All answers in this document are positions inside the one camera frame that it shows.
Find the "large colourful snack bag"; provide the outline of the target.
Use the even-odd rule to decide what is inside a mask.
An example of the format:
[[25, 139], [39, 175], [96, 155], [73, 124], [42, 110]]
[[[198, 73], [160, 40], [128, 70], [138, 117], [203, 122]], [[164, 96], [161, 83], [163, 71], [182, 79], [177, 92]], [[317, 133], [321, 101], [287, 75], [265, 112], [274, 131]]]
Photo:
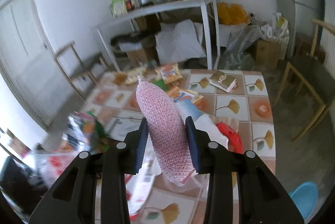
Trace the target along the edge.
[[73, 112], [68, 116], [59, 150], [97, 154], [105, 152], [108, 147], [109, 139], [104, 127], [92, 112]]

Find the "pink bubble wrap roll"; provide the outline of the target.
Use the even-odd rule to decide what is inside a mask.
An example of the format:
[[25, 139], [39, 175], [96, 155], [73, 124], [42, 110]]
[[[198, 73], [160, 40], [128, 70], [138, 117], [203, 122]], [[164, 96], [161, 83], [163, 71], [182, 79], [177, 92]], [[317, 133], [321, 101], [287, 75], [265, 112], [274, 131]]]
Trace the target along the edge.
[[187, 134], [178, 108], [157, 85], [138, 77], [137, 104], [148, 123], [149, 135], [161, 172], [183, 186], [195, 172]]

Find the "red plastic wrapper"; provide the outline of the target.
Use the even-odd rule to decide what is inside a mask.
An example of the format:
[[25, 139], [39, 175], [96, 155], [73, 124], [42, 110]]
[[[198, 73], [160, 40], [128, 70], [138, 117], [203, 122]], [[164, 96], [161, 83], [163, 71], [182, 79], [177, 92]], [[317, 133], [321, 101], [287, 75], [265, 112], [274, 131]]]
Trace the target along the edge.
[[216, 124], [219, 132], [228, 139], [228, 150], [234, 153], [242, 154], [244, 152], [240, 135], [235, 132], [226, 123], [220, 122]]

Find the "pink white plastic bag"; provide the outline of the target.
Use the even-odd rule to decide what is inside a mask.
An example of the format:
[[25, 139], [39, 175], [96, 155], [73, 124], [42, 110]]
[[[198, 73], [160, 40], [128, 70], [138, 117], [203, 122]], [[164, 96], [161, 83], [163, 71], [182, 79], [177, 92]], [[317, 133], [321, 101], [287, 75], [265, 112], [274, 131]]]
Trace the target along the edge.
[[[78, 152], [74, 150], [42, 151], [33, 153], [35, 167], [43, 182], [51, 187], [70, 165]], [[131, 221], [139, 215], [153, 187], [156, 176], [161, 173], [152, 147], [147, 146], [143, 165], [136, 175], [125, 175], [126, 198]]]

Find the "blue plastic waste basket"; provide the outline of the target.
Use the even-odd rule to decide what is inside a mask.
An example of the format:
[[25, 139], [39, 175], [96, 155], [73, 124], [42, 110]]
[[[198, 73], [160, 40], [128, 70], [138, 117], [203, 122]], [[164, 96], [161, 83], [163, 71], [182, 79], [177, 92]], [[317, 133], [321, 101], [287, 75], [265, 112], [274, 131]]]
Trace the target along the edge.
[[289, 193], [298, 211], [306, 221], [313, 213], [318, 200], [318, 187], [315, 183], [307, 181]]

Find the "patterned tablecloth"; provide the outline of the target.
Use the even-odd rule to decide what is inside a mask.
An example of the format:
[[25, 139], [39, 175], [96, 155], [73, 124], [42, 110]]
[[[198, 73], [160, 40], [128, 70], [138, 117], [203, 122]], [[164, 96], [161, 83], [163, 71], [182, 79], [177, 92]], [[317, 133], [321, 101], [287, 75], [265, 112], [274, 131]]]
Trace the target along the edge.
[[[191, 117], [198, 130], [206, 132], [210, 140], [228, 150], [228, 139], [216, 124], [223, 122], [237, 132], [242, 140], [244, 154], [253, 150], [274, 173], [275, 135], [271, 106], [263, 77], [259, 73], [230, 71], [237, 83], [226, 93], [209, 82], [216, 71], [182, 70], [181, 80], [165, 84], [156, 71], [145, 73], [144, 80], [160, 87], [164, 92], [177, 86], [203, 96], [195, 106], [189, 99], [175, 103], [184, 125]], [[132, 83], [120, 80], [117, 72], [105, 73], [85, 101], [83, 113], [92, 112], [111, 137], [112, 145], [123, 142], [126, 135], [138, 130], [145, 118], [137, 104], [136, 76]], [[183, 186], [170, 182], [161, 172], [137, 218], [129, 223], [204, 223], [210, 176], [195, 172]], [[95, 221], [100, 221], [101, 180], [97, 180]], [[233, 222], [239, 210], [238, 190], [233, 189]]]

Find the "orange biscuit packet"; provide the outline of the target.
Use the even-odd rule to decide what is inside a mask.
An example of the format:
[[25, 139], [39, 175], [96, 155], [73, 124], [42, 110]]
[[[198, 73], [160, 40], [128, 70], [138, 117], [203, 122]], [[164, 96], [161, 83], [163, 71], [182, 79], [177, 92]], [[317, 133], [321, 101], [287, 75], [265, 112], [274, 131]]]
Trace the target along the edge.
[[195, 91], [188, 89], [182, 89], [177, 86], [171, 88], [166, 92], [175, 103], [189, 99], [195, 106], [199, 105], [203, 99], [203, 96]]

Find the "gold book box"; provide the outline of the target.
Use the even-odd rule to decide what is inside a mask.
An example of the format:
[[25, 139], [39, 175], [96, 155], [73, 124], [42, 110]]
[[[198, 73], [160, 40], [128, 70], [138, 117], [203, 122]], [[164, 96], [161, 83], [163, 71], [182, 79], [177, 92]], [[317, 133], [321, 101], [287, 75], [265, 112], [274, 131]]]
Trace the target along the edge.
[[209, 78], [209, 82], [218, 89], [229, 93], [236, 84], [236, 78], [217, 70]]

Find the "wooden chair dark seat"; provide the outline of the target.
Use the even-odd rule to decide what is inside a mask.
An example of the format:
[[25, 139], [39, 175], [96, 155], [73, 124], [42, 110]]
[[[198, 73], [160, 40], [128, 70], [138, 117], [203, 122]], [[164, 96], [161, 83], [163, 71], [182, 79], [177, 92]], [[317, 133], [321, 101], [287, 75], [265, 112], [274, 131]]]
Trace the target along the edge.
[[[94, 84], [98, 84], [97, 78], [93, 74], [93, 68], [96, 65], [104, 64], [107, 70], [110, 70], [111, 67], [106, 61], [105, 57], [101, 52], [95, 53], [85, 59], [81, 59], [78, 55], [78, 52], [76, 51], [74, 45], [75, 41], [71, 41], [60, 50], [54, 53], [54, 61], [56, 62], [56, 65], [58, 65], [58, 68], [62, 72], [65, 79], [68, 81], [72, 89], [75, 91], [75, 93], [80, 97], [80, 99], [84, 100], [85, 95], [80, 92], [80, 90], [74, 85], [74, 81], [78, 79], [86, 79], [89, 78]], [[64, 67], [62, 66], [60, 62], [60, 58], [68, 51], [71, 50], [74, 56], [77, 59], [77, 65], [76, 68], [68, 74]]]

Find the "grey plastic bag on floor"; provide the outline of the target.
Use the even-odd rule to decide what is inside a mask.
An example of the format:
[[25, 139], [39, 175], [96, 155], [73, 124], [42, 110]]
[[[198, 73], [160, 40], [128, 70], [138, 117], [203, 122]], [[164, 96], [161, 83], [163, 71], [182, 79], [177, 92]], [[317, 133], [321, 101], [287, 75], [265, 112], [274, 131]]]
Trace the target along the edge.
[[218, 69], [251, 70], [255, 61], [245, 51], [261, 38], [258, 25], [247, 25], [242, 30], [231, 32], [225, 52], [220, 56]]

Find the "orange snack packet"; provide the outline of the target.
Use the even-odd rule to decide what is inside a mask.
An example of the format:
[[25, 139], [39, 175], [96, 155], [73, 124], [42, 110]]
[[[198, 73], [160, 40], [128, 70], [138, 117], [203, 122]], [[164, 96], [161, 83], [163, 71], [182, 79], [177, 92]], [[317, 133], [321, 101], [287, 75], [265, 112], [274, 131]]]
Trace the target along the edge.
[[177, 63], [160, 66], [156, 68], [156, 73], [158, 78], [162, 79], [165, 84], [170, 84], [183, 78]]

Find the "cardboard box on floor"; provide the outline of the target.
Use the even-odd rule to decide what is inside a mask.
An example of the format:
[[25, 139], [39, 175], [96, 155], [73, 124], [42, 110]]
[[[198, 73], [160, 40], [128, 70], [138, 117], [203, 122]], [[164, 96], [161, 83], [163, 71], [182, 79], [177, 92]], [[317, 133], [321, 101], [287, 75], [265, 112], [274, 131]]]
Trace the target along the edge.
[[281, 46], [279, 43], [258, 40], [255, 63], [269, 69], [276, 69], [280, 54]]

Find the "white plastic bag under table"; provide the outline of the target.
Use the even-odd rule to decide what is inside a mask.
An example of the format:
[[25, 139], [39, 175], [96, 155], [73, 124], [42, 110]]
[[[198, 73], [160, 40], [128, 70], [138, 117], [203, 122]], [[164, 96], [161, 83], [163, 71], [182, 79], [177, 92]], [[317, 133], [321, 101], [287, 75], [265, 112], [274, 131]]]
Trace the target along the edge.
[[161, 65], [205, 58], [203, 25], [191, 20], [176, 24], [161, 23], [156, 37], [156, 51]]

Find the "yellow orange bag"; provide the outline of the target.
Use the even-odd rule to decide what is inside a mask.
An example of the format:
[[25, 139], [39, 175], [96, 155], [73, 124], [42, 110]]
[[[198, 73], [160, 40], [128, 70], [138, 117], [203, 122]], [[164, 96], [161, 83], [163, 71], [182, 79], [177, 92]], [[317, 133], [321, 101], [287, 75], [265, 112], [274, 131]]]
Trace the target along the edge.
[[217, 3], [219, 23], [223, 25], [249, 24], [247, 13], [240, 4]]

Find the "white metal side table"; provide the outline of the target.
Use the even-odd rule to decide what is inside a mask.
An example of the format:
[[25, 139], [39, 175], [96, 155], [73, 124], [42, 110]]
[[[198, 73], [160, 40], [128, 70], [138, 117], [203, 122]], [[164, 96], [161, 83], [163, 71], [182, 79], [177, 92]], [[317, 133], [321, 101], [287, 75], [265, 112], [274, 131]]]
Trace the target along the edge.
[[[119, 64], [117, 63], [116, 57], [112, 52], [110, 43], [104, 38], [102, 29], [112, 28], [113, 26], [128, 22], [132, 29], [135, 29], [133, 20], [139, 17], [155, 14], [159, 21], [162, 22], [162, 13], [170, 14], [172, 11], [180, 9], [193, 9], [200, 8], [202, 15], [202, 23], [204, 30], [204, 38], [206, 43], [206, 57], [207, 57], [207, 68], [209, 70], [216, 70], [220, 61], [221, 50], [220, 50], [220, 30], [219, 30], [219, 17], [216, 0], [177, 0], [167, 3], [160, 3], [150, 5], [147, 7], [141, 7], [135, 9], [125, 15], [112, 18], [108, 21], [94, 25], [91, 28], [93, 37], [97, 39], [102, 46], [102, 52], [105, 55], [105, 59], [111, 61], [116, 71], [120, 71]], [[215, 22], [215, 33], [216, 33], [216, 52], [217, 56], [212, 56], [212, 42], [211, 42], [211, 29], [209, 18], [212, 17]]]

